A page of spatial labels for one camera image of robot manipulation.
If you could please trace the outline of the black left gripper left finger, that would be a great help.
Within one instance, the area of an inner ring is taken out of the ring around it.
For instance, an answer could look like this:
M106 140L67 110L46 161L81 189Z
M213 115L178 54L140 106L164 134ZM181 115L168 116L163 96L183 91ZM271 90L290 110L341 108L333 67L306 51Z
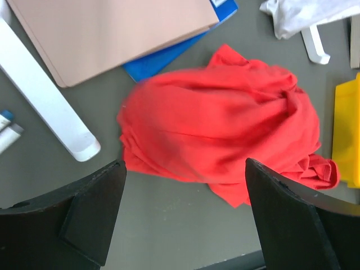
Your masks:
M100 269L127 170L123 161L1 209L1 269Z

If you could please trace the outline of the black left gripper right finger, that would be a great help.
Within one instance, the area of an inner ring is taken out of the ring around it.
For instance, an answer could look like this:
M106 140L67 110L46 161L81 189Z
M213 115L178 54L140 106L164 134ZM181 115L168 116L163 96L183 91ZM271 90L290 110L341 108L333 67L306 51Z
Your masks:
M254 159L246 160L245 178L267 269L359 269L359 205Z

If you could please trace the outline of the red tank top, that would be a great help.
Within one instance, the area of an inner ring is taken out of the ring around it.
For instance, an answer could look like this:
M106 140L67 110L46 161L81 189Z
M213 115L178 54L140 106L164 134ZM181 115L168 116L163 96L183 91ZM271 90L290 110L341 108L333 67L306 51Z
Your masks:
M312 189L340 181L317 155L320 120L296 76L226 44L206 67L138 83L117 121L129 170L207 184L234 208L250 202L248 158Z

